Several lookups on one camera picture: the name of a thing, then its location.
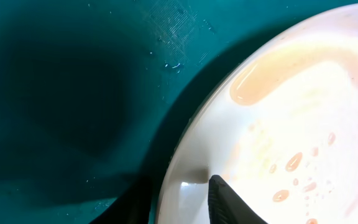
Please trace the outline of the white plate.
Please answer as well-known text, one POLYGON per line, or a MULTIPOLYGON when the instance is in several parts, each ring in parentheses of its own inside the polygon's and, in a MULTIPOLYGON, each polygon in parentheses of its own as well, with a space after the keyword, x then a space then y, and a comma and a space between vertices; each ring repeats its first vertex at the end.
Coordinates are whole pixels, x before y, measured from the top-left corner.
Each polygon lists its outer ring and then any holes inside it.
POLYGON ((208 223, 221 176, 267 223, 358 223, 358 3, 263 45, 180 139, 156 223, 208 223))

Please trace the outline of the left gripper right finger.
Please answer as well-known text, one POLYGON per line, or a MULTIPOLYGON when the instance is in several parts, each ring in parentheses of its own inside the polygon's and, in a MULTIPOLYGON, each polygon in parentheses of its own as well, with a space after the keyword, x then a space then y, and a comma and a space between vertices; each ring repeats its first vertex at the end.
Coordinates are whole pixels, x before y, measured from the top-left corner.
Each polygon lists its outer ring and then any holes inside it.
POLYGON ((220 175, 208 183, 208 212, 210 224, 267 224, 220 175))

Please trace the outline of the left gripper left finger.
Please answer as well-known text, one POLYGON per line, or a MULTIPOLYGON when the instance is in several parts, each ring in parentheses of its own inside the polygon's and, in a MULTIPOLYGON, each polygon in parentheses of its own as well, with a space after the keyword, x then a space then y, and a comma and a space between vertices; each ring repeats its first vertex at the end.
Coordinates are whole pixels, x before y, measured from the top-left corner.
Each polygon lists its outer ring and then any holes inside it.
POLYGON ((89 224, 148 224, 152 180, 141 177, 89 224))

